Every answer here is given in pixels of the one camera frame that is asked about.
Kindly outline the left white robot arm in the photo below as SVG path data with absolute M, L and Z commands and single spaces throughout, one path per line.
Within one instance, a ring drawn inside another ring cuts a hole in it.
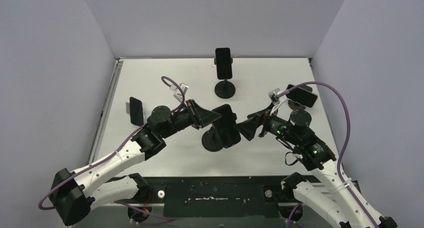
M 127 199 L 141 203 L 147 199 L 148 189 L 138 176 L 114 177 L 157 155 L 166 146 L 166 138 L 189 126 L 199 130 L 220 118 L 221 114 L 200 107 L 193 99 L 185 101 L 178 112 L 158 106 L 113 152 L 74 171 L 58 171 L 47 197 L 66 226 L 107 203 Z

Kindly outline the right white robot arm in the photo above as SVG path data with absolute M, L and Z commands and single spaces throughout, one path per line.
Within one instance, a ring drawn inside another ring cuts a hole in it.
M 310 128 L 311 121 L 311 115 L 304 110 L 293 111 L 287 121 L 263 110 L 249 115 L 235 128 L 249 141 L 259 126 L 260 137 L 265 133 L 275 135 L 331 195 L 323 195 L 295 172 L 281 182 L 281 195 L 286 201 L 305 204 L 333 228 L 396 228 L 394 219 L 374 209 L 338 167 L 335 154 Z

